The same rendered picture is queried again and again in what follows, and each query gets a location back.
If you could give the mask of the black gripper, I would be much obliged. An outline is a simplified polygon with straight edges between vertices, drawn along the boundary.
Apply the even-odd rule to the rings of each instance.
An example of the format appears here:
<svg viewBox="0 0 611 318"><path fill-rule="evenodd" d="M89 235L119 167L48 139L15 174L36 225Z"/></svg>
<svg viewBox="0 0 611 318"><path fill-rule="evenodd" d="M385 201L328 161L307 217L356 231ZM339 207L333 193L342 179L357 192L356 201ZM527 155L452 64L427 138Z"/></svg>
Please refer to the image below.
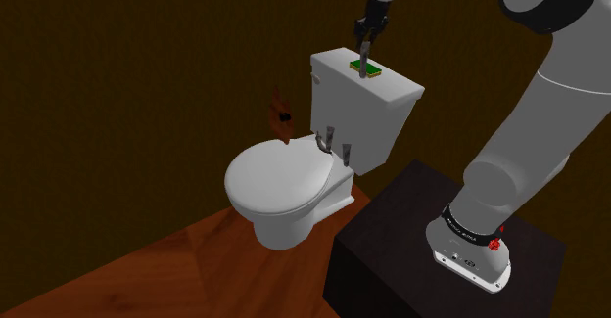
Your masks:
<svg viewBox="0 0 611 318"><path fill-rule="evenodd" d="M373 44L377 37L385 30L389 23L388 11L390 2L379 0L367 0L365 7L365 17L355 20L353 34L355 36L355 48L360 49L363 38L370 28L370 44Z"/></svg>

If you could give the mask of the grey upright stick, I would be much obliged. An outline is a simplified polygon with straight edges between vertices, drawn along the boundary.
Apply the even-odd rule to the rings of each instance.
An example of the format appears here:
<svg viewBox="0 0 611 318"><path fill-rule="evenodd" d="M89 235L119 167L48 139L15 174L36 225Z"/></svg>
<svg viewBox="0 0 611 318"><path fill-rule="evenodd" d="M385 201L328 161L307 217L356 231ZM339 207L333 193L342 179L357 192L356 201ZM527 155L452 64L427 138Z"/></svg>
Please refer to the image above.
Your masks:
<svg viewBox="0 0 611 318"><path fill-rule="evenodd" d="M359 77L366 78L368 76L367 72L367 61L370 50L370 42L363 41L360 45L359 51Z"/></svg>

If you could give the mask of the green and yellow sponge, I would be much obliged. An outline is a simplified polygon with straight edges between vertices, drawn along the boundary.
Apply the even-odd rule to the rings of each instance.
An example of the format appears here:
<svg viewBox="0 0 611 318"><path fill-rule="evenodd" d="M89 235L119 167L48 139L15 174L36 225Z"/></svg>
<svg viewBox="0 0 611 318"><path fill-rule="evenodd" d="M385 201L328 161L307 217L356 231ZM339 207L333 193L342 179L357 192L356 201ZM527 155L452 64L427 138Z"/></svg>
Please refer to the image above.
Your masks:
<svg viewBox="0 0 611 318"><path fill-rule="evenodd" d="M360 77L368 77L373 78L375 76L379 76L382 73L382 70L369 62L366 62L364 66L361 65L360 60L354 60L349 62L350 68L356 70Z"/></svg>

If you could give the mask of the brown wooden shape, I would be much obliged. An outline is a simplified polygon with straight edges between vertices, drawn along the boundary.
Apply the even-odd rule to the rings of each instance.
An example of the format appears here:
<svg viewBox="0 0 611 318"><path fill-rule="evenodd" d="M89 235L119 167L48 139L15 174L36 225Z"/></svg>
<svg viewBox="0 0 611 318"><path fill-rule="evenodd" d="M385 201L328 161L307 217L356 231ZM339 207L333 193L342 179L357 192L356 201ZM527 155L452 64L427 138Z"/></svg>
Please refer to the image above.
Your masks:
<svg viewBox="0 0 611 318"><path fill-rule="evenodd" d="M294 120L288 100L283 100L278 87L272 91L272 100L268 107L268 122L277 139L288 145L294 136Z"/></svg>

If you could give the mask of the white toilet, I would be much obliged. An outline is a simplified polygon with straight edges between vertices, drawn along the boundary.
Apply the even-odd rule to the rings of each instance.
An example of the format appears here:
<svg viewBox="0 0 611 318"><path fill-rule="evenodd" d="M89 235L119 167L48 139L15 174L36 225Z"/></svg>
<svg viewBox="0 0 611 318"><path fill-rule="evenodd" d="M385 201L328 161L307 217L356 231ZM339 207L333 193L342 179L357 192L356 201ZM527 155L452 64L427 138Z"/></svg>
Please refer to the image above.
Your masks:
<svg viewBox="0 0 611 318"><path fill-rule="evenodd" d="M353 202L353 178L384 164L424 87L382 67L360 78L349 62L358 54L338 48L311 55L311 119L308 136L258 143L229 164L225 191L233 207L254 225L259 242L286 250L302 242L314 224ZM316 145L335 128L330 154ZM342 145L351 144L350 166Z"/></svg>

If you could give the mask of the dark robot stand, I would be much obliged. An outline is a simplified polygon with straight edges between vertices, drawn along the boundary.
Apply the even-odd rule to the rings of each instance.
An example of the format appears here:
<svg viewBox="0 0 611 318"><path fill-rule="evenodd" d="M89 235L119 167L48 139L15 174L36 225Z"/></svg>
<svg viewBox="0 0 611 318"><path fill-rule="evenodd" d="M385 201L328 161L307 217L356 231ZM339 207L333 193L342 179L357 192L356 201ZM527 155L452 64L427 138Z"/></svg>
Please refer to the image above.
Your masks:
<svg viewBox="0 0 611 318"><path fill-rule="evenodd" d="M340 318L550 318L566 246L517 216L498 293L435 261L425 227L459 189L415 159L335 236L323 297Z"/></svg>

